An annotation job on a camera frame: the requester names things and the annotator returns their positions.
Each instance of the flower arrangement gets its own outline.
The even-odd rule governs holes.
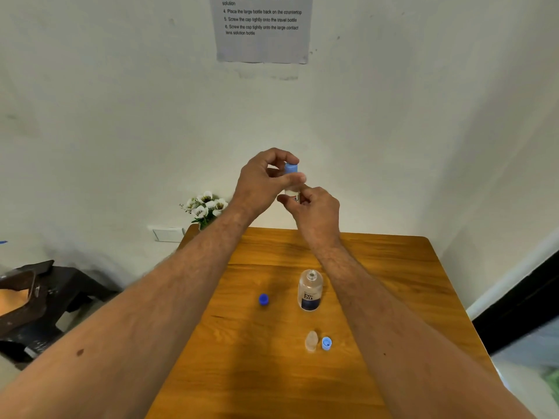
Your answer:
[[[186,204],[179,205],[184,211],[194,216],[192,223],[199,223],[200,230],[203,230],[223,213],[228,203],[225,199],[206,191],[201,196],[191,198]]]

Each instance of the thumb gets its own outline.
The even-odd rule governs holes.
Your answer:
[[[299,209],[301,208],[301,204],[297,203],[297,201],[295,201],[295,199],[293,197],[290,197],[286,194],[278,195],[276,200],[279,201],[280,203],[282,203],[283,206],[285,207],[285,209],[288,212],[290,212],[293,215],[293,217],[295,217],[295,215],[297,215],[297,213],[299,212]]]
[[[281,187],[282,191],[289,187],[295,187],[297,185],[304,184],[307,181],[307,177],[304,173],[301,172],[288,173],[287,175],[273,177],[272,179],[278,184],[279,187]]]

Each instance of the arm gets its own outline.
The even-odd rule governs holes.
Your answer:
[[[304,175],[278,149],[242,169],[223,214],[57,341],[0,394],[3,418],[143,417],[198,324],[242,233]]]
[[[304,188],[279,196],[326,270],[363,359],[394,417],[531,418],[507,389],[373,278],[343,247],[339,203]]]

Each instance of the bottle cap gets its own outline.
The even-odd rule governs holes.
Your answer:
[[[258,302],[261,306],[267,306],[269,302],[268,294],[260,294],[260,297],[258,297]]]
[[[332,340],[328,337],[322,338],[322,349],[328,351],[330,347],[332,347]]]
[[[285,163],[285,169],[283,170],[285,174],[297,172],[297,165],[292,165],[291,163]]]

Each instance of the hand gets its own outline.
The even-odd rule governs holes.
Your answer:
[[[281,195],[282,203],[297,222],[303,238],[316,253],[324,248],[338,247],[340,242],[340,202],[323,188],[301,186],[301,204],[289,196]]]
[[[241,169],[231,207],[246,212],[250,221],[253,221],[272,205],[280,192],[304,184],[307,178],[303,173],[283,174],[286,162],[296,165],[299,159],[278,148],[262,151],[250,159]]]

